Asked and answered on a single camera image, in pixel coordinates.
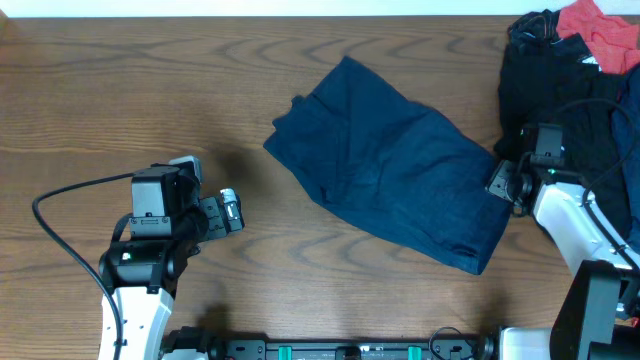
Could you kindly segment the navy blue shorts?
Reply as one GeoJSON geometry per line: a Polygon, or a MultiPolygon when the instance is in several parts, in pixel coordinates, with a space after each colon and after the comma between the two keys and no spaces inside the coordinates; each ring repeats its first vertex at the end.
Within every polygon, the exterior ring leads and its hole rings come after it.
{"type": "Polygon", "coordinates": [[[345,57],[273,126],[265,149],[312,201],[376,237],[483,273],[510,207],[485,189],[494,156],[440,111],[345,57]]]}

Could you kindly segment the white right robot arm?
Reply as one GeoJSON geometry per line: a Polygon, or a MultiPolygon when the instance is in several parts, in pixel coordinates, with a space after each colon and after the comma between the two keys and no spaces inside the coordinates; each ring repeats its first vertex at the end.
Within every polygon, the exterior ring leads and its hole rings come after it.
{"type": "Polygon", "coordinates": [[[530,215],[555,243],[573,281],[550,328],[504,327],[481,359],[636,359],[639,255],[615,232],[593,194],[558,171],[503,160],[487,191],[530,215]]]}

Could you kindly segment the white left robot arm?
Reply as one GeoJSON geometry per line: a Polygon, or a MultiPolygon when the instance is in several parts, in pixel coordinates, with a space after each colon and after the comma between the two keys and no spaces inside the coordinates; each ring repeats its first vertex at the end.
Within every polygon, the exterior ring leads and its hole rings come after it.
{"type": "Polygon", "coordinates": [[[134,190],[132,200],[131,238],[111,242],[100,261],[107,294],[98,358],[207,359],[206,340],[166,349],[163,337],[188,260],[202,243],[243,229],[240,198],[232,188],[201,199],[197,188],[156,187],[134,190]]]}

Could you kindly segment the black garment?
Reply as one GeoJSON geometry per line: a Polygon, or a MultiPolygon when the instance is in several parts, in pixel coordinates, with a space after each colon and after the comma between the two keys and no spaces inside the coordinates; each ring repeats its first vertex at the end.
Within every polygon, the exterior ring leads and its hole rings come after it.
{"type": "Polygon", "coordinates": [[[530,12],[508,28],[498,87],[503,135],[494,150],[516,161],[524,152],[526,125],[561,126],[567,167],[584,176],[601,211],[627,241],[631,214],[622,165],[632,150],[619,155],[611,126],[616,110],[628,116],[618,103],[623,78],[587,63],[591,53],[581,36],[561,38],[558,20],[558,12],[530,12]]]}

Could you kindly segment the blue garment at right edge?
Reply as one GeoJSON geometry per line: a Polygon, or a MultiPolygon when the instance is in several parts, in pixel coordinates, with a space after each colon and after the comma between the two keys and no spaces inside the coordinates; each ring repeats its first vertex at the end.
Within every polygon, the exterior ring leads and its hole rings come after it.
{"type": "Polygon", "coordinates": [[[620,156],[632,153],[622,165],[631,214],[629,243],[639,242],[639,66],[631,69],[622,83],[618,100],[628,114],[616,110],[612,114],[612,134],[620,156]]]}

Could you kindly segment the red garment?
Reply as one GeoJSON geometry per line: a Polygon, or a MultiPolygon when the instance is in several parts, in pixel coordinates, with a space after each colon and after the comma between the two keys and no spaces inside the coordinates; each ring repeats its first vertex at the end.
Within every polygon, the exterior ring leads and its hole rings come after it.
{"type": "Polygon", "coordinates": [[[578,0],[560,10],[556,32],[580,35],[601,70],[625,74],[639,64],[639,25],[605,15],[593,0],[578,0]]]}

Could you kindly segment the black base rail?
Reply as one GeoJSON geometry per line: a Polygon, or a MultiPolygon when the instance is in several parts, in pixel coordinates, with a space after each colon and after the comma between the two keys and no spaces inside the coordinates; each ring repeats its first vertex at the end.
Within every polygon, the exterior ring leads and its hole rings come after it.
{"type": "Polygon", "coordinates": [[[491,337],[462,334],[453,328],[427,339],[271,340],[225,338],[204,329],[183,327],[163,341],[158,358],[201,360],[492,360],[499,357],[491,337]]]}

